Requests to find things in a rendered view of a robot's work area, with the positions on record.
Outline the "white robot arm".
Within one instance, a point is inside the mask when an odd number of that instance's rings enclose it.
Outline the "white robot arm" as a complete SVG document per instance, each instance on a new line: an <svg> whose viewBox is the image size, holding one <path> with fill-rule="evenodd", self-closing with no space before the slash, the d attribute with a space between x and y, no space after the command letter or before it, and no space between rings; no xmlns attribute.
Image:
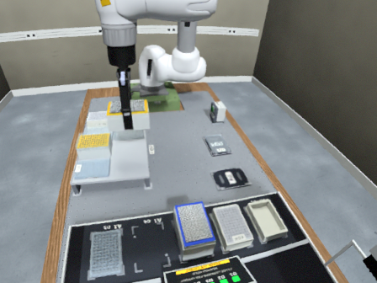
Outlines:
<svg viewBox="0 0 377 283"><path fill-rule="evenodd" d="M132 91L140 97L169 95L166 81L191 83L205 75L206 63L195 47L197 22L215 13L218 0L95 0L104 44L136 44L137 19L178 22L178 40L172 55L159 45L146 46L139 60L140 83ZM195 21L195 22L194 22Z"/></svg>

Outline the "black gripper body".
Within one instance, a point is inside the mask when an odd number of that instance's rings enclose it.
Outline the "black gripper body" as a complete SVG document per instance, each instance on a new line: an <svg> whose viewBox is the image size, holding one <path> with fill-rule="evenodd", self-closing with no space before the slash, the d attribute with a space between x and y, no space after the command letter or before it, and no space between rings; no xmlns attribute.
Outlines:
<svg viewBox="0 0 377 283"><path fill-rule="evenodd" d="M136 63L135 45L128 47L109 47L107 46L109 64L119 68L119 77L121 72L125 72L125 77L128 77L128 66Z"/></svg>

